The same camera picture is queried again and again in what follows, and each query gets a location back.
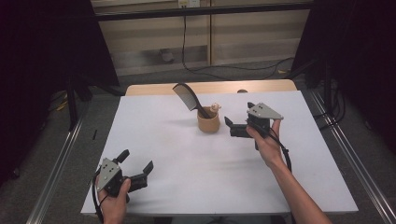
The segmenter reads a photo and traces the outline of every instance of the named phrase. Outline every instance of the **cable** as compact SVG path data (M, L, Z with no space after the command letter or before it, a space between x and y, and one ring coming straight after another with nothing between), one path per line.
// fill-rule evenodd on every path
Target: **cable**
M51 99L50 101L51 101L51 102L54 102L54 101L58 100L58 99L61 98L62 96L65 96L65 93L66 93L66 91L61 91L61 92L59 93L58 96L54 97L54 98Z
M341 122L341 120L343 120L343 118L344 118L344 116L345 116L345 114L347 112L347 108L346 108L346 100L345 100L344 94L341 94L341 98L343 100L343 113L341 114L341 118L337 118L338 117L338 115L337 115L336 117L334 117L334 121L333 122L330 122L330 123L326 124L325 126L320 127L319 129L321 131L323 131L323 130L325 130L325 129L327 129L327 128L335 125L335 124L339 124Z
M108 194L105 196L105 198L102 199L102 201L99 202L99 207L102 206L102 203L105 201L105 199L108 197Z
M276 133L274 132L274 130L272 128L270 128L274 134L276 135L276 137L274 137L272 134L270 134L269 132L267 132L263 127L261 127L260 125L255 124L254 122L252 122L251 120L247 120L247 125L249 125L250 127L253 127L254 129L256 129L259 133L265 133L267 134L270 138L272 138L281 148L283 156L285 157L286 160L286 164L288 166L288 169L291 171L291 160L289 157L289 150L285 148L285 146L283 146L283 144L280 142L279 138L277 137Z
M95 206L95 211L96 211L95 214L98 216L99 220L103 223L104 222L103 213L102 210L100 209L100 204L98 204L96 201L96 190L95 190L96 177L99 176L101 168L102 166L99 166L98 170L93 175L91 192L92 192L93 205Z
M247 70L247 71L260 71L260 70L265 70L265 69L269 69L269 68L274 67L275 70L274 70L274 72L271 75L262 78L262 79L267 79L267 78L273 76L276 73L276 69L281 63L286 62L288 60L294 59L293 57L289 57L289 58L280 60L279 62L277 62L277 63L275 63L273 65L269 65L269 66L266 66L266 67L259 67L259 68L245 68L245 67L238 67L238 66L231 66L231 65L213 65L213 66L205 66L205 67L196 68L196 69L190 69L186 65L185 53L184 53L185 52L185 46L186 46L186 30L187 30L186 16L183 17L183 21L184 21L184 32L183 32L183 46L182 46L182 49L181 49L181 62L183 64L183 67L187 71L189 71L191 73L194 73L194 74L197 74L197 75L205 75L205 76L211 76L211 77L216 77L216 78L220 78L220 79L224 79L224 80L233 81L232 79L229 79L227 77L218 77L218 76L213 75L213 74L202 73L202 72L199 72L199 71L202 71L202 70L205 70L205 69L208 69L208 68L232 68L232 69Z
M275 137L276 137L277 139L279 139L279 137L277 136L277 134L276 134L276 132L274 131L274 129L270 127L270 130L273 131L273 133L275 134Z

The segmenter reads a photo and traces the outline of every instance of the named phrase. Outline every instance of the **wire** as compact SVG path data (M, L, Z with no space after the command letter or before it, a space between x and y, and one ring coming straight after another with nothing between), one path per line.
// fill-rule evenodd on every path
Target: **wire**
M338 117L339 113L340 113L340 104L338 101L338 88L335 89L335 95L332 98L332 110L326 111L322 114L318 114L318 115L313 115L312 117L314 117L314 119L320 119L321 117L325 116L325 115L329 115L329 116L333 116L333 111L337 109L337 115L336 117Z
M61 91L58 96L54 97L50 101L54 102L54 101L58 100L59 98L61 98L62 96L65 96L66 94L67 94L66 91Z
M102 203L105 201L105 199L108 197L108 194L105 196L105 198L102 199L102 201L99 202L99 207L102 206Z
M273 135L271 135L269 132L267 132L263 127L261 127L260 125L255 124L254 122L252 122L251 120L247 119L247 125L249 125L250 127L253 127L254 129L256 129L259 133L265 133L267 134L270 138L272 138L282 149L282 153L283 156L285 157L286 160L286 164L288 166L288 169L291 171L291 160L290 160L290 156L289 156L289 150L285 148L285 146L283 146L283 144L280 142L277 134L274 132L274 130L272 128L270 128L274 134L276 135L276 137L274 137Z
M339 124L343 120L343 118L345 117L345 114L347 112L347 107L346 107L346 100L345 100L344 94L341 94L341 98L343 100L343 113L341 114L341 117L337 118L338 117L338 114L337 114L337 116L334 117L334 121L333 122L330 122L327 125L319 128L321 131L323 131L323 130L325 130L325 129L333 126L333 125Z
M102 166L99 166L99 168L97 169L97 171L93 175L92 185L91 185L91 192L92 192L93 205L95 206L95 211L96 211L95 214L98 216L100 222L104 223L103 213L102 213L102 210L100 209L100 204L98 204L97 201L96 201L96 193L95 193L96 192L96 190L95 190L96 177L99 176L101 167Z
M227 77L219 77L219 76L216 76L213 74L203 73L203 72L199 72L199 71L202 71L202 70L205 70L208 68L232 68L232 69L247 70L247 71L260 71L260 70L270 69L270 68L274 67L275 69L271 75L262 78L262 79L267 79L269 77L272 77L276 73L276 69L279 67L280 64L282 64L283 62L286 62L288 60L294 59L293 57L289 57L289 58L280 60L279 62L277 62L275 64L272 64L272 65L269 65L266 67L259 67L259 68L246 68L246 67L238 67L238 66L231 66L231 65L212 65L212 66L205 66L205 67L201 67L201 68L191 69L191 68L187 67L186 62L185 62L185 46L186 46L186 31L187 31L186 16L183 17L183 21L184 21L184 32L183 32L183 46L181 49L181 62L183 64L183 67L191 73L233 81L232 79L229 79Z
M277 136L277 134L276 134L276 132L274 131L274 129L270 127L270 130L273 131L275 137L277 138L277 140L279 140L279 137Z

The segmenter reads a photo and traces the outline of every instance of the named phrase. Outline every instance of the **white surface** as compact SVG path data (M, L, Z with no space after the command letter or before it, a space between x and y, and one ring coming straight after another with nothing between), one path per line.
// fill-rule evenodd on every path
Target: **white surface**
M220 129L201 133L196 111L176 95L122 97L102 158L131 155L124 175L140 174L153 160L148 187L129 194L127 212L147 216L258 215L290 211L253 139L231 137L223 117L246 123L247 102L281 114L280 139L290 150L293 173L325 212L358 208L299 91L198 94L202 105L221 105ZM88 192L81 213L94 213Z

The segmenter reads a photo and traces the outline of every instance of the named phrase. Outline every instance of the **aluminum rail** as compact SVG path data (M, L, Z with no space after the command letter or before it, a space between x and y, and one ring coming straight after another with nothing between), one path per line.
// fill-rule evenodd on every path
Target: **aluminum rail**
M58 160L55 162L52 171L49 175L46 185L38 197L35 207L33 208L30 216L28 217L26 224L40 224L42 223L47 210L50 206L50 201L55 193L56 187L58 185L59 180L61 179L61 174L64 170L64 166L67 163L67 159L70 155L70 152L73 148L74 143L77 140L79 130L82 125L82 121L87 114L89 107L89 103L85 103L81 108L81 117L79 118L77 124L74 129L69 132L64 142L64 146L61 150L61 153L58 157Z
M122 20L149 19L149 18L202 16L202 15L264 12L264 11L290 11L290 10L312 9L314 7L333 7L333 6L335 6L335 4L298 2L298 3L231 6L231 7L188 7L188 8L136 11L136 12L96 13L93 16L77 15L77 16L68 16L64 18L61 17L61 18L57 18L57 20L79 21L79 22L122 21Z
M320 94L312 91L310 93L319 111L321 113L324 113L326 110L323 105L324 102ZM333 117L327 115L324 115L324 117L328 124L335 123L335 119ZM346 158L349 161L349 164L352 166L353 170L355 171L356 176L361 181L361 184L363 185L368 196L372 200L376 210L384 220L384 223L387 224L396 223L395 212L390 206L387 197L384 195L382 190L379 188L379 186L370 176L367 169L364 167L363 163L361 162L361 159L359 158L355 149L349 143L347 137L345 136L341 128L338 126L338 124L334 124L330 127L330 129L332 131L332 134L334 135L335 140L338 142L340 148L344 151Z

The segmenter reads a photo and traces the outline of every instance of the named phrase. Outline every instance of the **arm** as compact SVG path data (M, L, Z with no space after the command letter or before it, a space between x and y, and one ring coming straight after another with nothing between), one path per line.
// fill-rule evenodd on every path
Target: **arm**
M274 120L273 136L279 136L279 126L280 119ZM297 223L331 223L289 171L282 160L279 145L270 137L262 138L249 126L247 133L256 140L260 154L273 172Z
M122 183L117 198L107 197L107 192L104 189L98 192L99 202L102 202L101 208L105 224L121 224L123 222L126 214L126 195L129 187L131 187L131 180L127 178Z

